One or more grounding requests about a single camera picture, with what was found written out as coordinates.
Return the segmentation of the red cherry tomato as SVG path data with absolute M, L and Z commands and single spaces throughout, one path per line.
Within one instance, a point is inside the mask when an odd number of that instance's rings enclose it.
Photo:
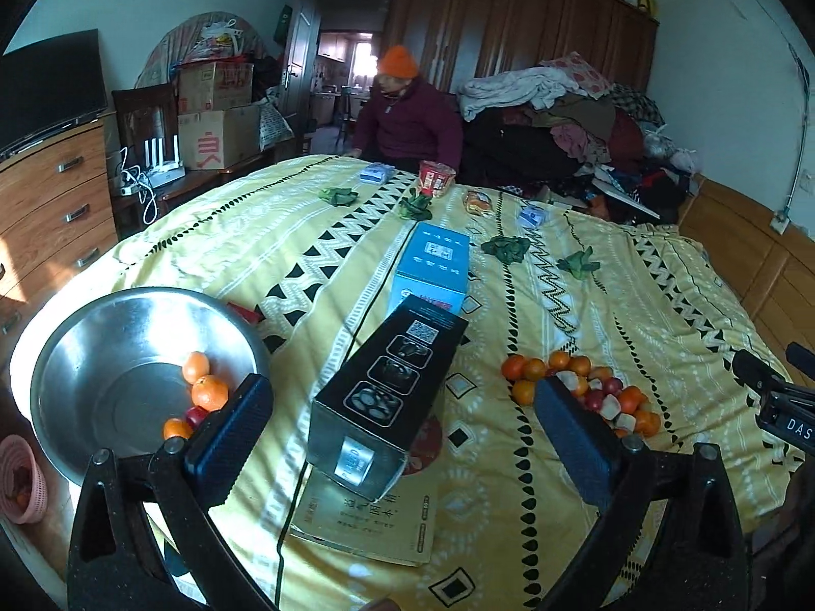
M 199 405 L 192 405 L 191 408 L 185 411 L 185 420 L 192 426 L 192 429 L 197 429 L 204 420 L 208 417 L 208 411 L 204 410 Z

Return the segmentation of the white sugarcane piece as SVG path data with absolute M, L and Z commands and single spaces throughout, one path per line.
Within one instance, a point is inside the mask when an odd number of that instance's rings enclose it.
M 600 408 L 600 415 L 602 418 L 608 422 L 613 422 L 620 413 L 621 404 L 619 399 L 614 395 L 606 395 L 604 400 L 602 400 Z

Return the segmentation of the large orange tangerine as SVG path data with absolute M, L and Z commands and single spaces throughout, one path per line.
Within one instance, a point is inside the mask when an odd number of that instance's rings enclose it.
M 191 399 L 196 407 L 207 412 L 221 410 L 228 403 L 229 386 L 215 375 L 203 375 L 192 383 Z

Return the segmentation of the orange kumquat fruit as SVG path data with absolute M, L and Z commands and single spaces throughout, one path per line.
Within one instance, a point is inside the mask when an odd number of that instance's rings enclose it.
M 202 352 L 192 352 L 182 364 L 181 372 L 185 382 L 192 385 L 210 374 L 210 360 Z

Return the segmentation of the pink plastic basket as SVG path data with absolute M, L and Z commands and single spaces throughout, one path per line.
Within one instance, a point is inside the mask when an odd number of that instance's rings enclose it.
M 4 516 L 17 525 L 39 523 L 48 505 L 47 481 L 25 438 L 3 438 L 0 465 Z

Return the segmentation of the steel mixing bowl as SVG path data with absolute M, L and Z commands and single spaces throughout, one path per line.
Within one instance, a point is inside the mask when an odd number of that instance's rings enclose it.
M 269 368 L 254 328 L 202 292 L 128 288 L 66 317 L 31 382 L 33 430 L 55 470 L 80 486 L 101 448 L 120 458 L 156 451 L 165 422 L 192 407 L 182 366 L 195 352 L 231 389 Z

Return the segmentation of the black product box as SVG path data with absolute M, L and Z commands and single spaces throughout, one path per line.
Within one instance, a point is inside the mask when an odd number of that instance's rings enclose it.
M 418 296 L 400 302 L 312 400 L 309 465 L 369 502 L 388 494 L 466 329 Z

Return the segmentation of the wooden headboard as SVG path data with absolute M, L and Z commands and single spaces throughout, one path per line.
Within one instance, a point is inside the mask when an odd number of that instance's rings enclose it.
M 703 177 L 696 185 L 678 224 L 702 251 L 693 305 L 726 329 L 728 344 L 761 339 L 793 382 L 813 387 L 784 356 L 792 342 L 813 348 L 813 241 L 794 225 L 777 232 L 772 212 L 734 189 Z

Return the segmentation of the white wifi router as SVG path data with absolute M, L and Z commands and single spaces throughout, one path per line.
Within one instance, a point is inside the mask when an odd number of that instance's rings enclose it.
M 144 141 L 144 164 L 138 173 L 138 182 L 149 189 L 163 188 L 185 177 L 178 135 L 173 136 L 169 153 L 166 153 L 166 142 L 166 138 L 149 138 Z

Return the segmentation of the blue green food box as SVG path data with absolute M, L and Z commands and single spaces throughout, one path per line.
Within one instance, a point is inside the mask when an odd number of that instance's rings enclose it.
M 468 295 L 470 238 L 420 222 L 400 255 L 387 313 L 410 295 L 460 315 Z

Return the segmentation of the cardboard box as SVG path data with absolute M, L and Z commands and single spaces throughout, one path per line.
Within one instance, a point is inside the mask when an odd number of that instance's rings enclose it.
M 260 107 L 253 103 L 180 115 L 178 135 L 188 170 L 229 169 L 260 153 Z

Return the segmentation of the pile of clothes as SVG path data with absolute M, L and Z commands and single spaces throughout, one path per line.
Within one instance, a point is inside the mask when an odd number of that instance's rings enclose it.
M 578 52 L 460 87 L 458 178 L 528 199 L 547 195 L 619 224 L 675 225 L 695 153 L 664 134 L 658 105 Z

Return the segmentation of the red snack packet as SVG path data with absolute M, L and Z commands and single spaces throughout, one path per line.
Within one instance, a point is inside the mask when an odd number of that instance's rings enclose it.
M 419 168 L 419 192 L 436 199 L 444 196 L 454 183 L 456 171 L 438 161 L 423 160 Z

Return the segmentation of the black television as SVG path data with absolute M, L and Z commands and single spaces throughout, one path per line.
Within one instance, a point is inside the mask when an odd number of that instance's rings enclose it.
M 2 56 L 2 159 L 108 106 L 97 29 L 36 41 Z

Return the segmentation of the dark wooden wardrobe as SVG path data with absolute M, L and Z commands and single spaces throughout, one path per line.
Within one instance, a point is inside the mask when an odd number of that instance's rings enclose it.
M 405 46 L 445 93 L 572 51 L 613 83 L 644 91 L 657 31 L 623 0 L 392 0 L 383 47 Z

